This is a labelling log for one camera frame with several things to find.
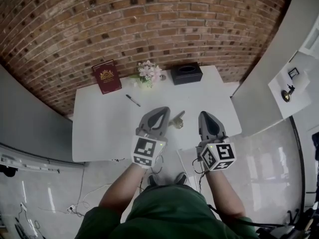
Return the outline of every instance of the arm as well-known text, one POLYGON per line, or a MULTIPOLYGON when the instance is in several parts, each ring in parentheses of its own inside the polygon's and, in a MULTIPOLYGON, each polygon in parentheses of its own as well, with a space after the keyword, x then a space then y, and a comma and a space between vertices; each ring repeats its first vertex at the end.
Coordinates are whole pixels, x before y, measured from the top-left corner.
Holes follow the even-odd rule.
POLYGON ((206 178, 217 210, 230 218, 244 217, 245 208, 243 202, 233 190, 223 172, 208 172, 206 178))
POLYGON ((131 202, 146 170, 132 163, 105 192, 99 207, 106 207, 120 216, 131 202))

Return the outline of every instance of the pen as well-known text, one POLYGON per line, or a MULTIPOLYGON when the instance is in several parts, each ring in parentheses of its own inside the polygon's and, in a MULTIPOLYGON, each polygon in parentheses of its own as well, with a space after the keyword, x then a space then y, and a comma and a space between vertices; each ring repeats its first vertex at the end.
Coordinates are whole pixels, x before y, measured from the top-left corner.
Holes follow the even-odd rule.
POLYGON ((129 95, 126 95, 133 103, 135 103, 138 107, 141 107, 141 105, 136 102, 133 98, 131 98, 129 95))

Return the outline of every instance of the black tissue box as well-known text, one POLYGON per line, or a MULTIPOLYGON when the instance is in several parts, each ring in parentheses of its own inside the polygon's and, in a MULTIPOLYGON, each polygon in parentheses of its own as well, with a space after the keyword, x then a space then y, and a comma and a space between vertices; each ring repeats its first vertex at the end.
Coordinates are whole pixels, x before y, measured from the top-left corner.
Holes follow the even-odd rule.
POLYGON ((197 62, 182 65, 174 65, 170 68, 174 85, 191 82, 200 82, 203 73, 197 62))

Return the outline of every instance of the person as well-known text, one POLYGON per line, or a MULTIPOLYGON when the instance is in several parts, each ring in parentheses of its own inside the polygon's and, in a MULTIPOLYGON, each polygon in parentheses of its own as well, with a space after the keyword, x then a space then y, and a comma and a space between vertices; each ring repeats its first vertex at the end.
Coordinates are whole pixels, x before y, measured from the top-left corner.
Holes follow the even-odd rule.
POLYGON ((121 215, 131 202, 146 170, 132 163, 110 186, 98 207, 88 211, 76 239, 99 238, 210 238, 255 239, 253 227, 235 221, 246 217, 245 208, 222 171, 206 173, 216 209, 223 213, 215 218, 205 198, 185 185, 187 176, 180 174, 172 185, 157 185, 148 178, 149 186, 133 202, 124 223, 121 215))

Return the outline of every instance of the tiled floor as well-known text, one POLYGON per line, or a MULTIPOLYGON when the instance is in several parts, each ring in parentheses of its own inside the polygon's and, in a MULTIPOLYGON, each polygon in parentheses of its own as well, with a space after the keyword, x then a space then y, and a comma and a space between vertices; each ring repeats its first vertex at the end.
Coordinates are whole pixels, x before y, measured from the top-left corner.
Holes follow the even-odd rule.
MULTIPOLYGON (((247 215, 255 222, 281 223, 287 210, 298 208, 301 201, 301 169, 290 122, 283 121, 252 137, 242 138, 238 135, 232 141, 235 143, 237 161, 225 174, 244 202, 247 215)), ((196 154, 193 150, 179 153, 191 184, 195 185, 198 177, 194 177, 191 162, 196 154)), ((176 153, 165 153, 163 159, 159 179, 169 182, 183 171, 183 167, 176 153)), ((112 183, 129 164, 129 160, 90 163, 85 168, 80 199, 90 191, 112 183)), ((159 160, 154 171, 158 171, 161 166, 159 160)), ((0 212, 11 231, 8 238, 18 238, 14 218, 20 211, 20 202, 24 202, 28 219, 32 224, 35 220, 39 221, 40 231, 46 238, 73 239, 82 218, 62 212, 76 204, 82 172, 81 169, 69 169, 60 174, 18 171, 13 178, 7 178, 1 173, 0 212), (55 209, 55 212, 40 208, 55 209)), ((85 201, 90 207, 86 209, 87 205, 80 204, 78 211, 84 214, 96 206, 106 189, 107 186, 89 194, 85 201)), ((202 194, 208 203, 213 203, 206 179, 202 182, 202 194)), ((125 220, 128 212, 129 210, 125 212, 122 220, 125 220)), ((30 227, 23 213, 20 221, 29 235, 38 233, 30 227)))

